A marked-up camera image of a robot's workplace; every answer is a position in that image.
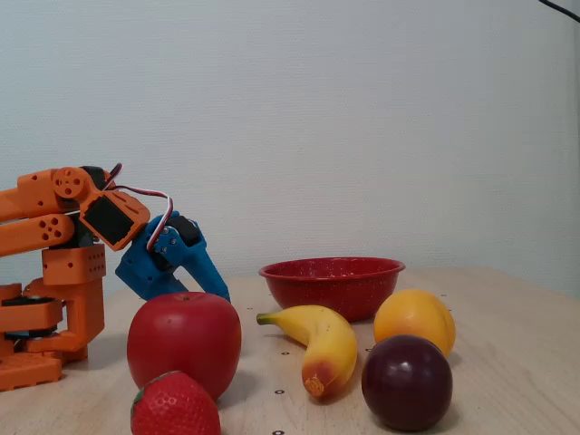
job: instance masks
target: table surface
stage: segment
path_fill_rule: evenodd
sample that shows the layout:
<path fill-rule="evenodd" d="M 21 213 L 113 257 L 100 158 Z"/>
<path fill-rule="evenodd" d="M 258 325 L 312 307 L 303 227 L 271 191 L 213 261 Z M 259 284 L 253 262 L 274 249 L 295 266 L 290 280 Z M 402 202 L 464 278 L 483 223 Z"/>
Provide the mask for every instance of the table surface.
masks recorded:
<path fill-rule="evenodd" d="M 354 325 L 354 382 L 339 400 L 320 405 L 301 383 L 303 348 L 274 326 L 256 324 L 256 313 L 278 309 L 266 282 L 246 277 L 227 283 L 244 342 L 237 375 L 218 401 L 223 435 L 389 433 L 372 418 L 360 388 L 366 349 L 373 346 L 371 322 Z M 407 270 L 397 288 L 408 287 L 440 297 L 457 323 L 449 357 L 452 404 L 429 433 L 580 433 L 580 301 L 489 268 Z M 66 366 L 59 382 L 1 392 L 0 433 L 130 435 L 137 387 L 125 344 L 141 305 L 128 289 L 108 297 L 106 327 L 90 345 L 88 361 Z"/>

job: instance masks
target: orange robotic arm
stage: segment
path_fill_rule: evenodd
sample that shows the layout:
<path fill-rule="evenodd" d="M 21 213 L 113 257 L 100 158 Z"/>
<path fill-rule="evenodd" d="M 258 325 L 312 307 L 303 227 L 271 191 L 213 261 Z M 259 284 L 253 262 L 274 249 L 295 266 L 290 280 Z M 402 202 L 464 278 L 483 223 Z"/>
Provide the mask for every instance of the orange robotic arm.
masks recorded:
<path fill-rule="evenodd" d="M 150 220 L 93 167 L 48 169 L 0 192 L 0 257 L 43 250 L 43 277 L 0 285 L 0 391 L 57 381 L 104 327 L 104 245 L 126 247 Z M 66 331 L 57 333 L 66 305 Z"/>

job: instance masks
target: orange robot base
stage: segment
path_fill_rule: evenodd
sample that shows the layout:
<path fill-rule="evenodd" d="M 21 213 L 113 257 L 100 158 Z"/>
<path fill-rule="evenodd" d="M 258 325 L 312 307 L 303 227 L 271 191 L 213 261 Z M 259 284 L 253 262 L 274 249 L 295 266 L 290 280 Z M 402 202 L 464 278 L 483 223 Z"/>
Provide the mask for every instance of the orange robot base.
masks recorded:
<path fill-rule="evenodd" d="M 0 391 L 56 382 L 66 363 L 87 358 L 87 344 L 104 328 L 102 278 L 104 245 L 43 251 L 43 278 L 22 286 L 0 285 Z M 37 296 L 38 304 L 18 304 Z M 63 320 L 68 329 L 42 338 L 6 334 L 50 330 Z"/>

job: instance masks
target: bowl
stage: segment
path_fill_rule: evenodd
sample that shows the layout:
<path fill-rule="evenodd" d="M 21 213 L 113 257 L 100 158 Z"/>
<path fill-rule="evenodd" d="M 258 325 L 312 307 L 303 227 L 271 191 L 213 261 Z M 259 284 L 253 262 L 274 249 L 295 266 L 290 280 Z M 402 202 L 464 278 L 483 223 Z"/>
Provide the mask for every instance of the bowl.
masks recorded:
<path fill-rule="evenodd" d="M 389 258 L 340 256 L 275 263 L 259 274 L 283 309 L 322 305 L 349 322 L 360 322 L 374 317 L 392 295 L 404 268 Z"/>

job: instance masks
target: yellow banana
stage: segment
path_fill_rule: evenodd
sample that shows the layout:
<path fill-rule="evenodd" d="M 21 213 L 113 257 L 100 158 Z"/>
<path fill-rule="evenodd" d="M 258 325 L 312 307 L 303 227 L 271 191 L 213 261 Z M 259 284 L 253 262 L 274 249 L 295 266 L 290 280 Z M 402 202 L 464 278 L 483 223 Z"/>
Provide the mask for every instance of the yellow banana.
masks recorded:
<path fill-rule="evenodd" d="M 319 305 L 258 314 L 259 324 L 274 324 L 306 346 L 302 381 L 315 398 L 339 392 L 351 379 L 358 356 L 354 329 L 335 311 Z"/>

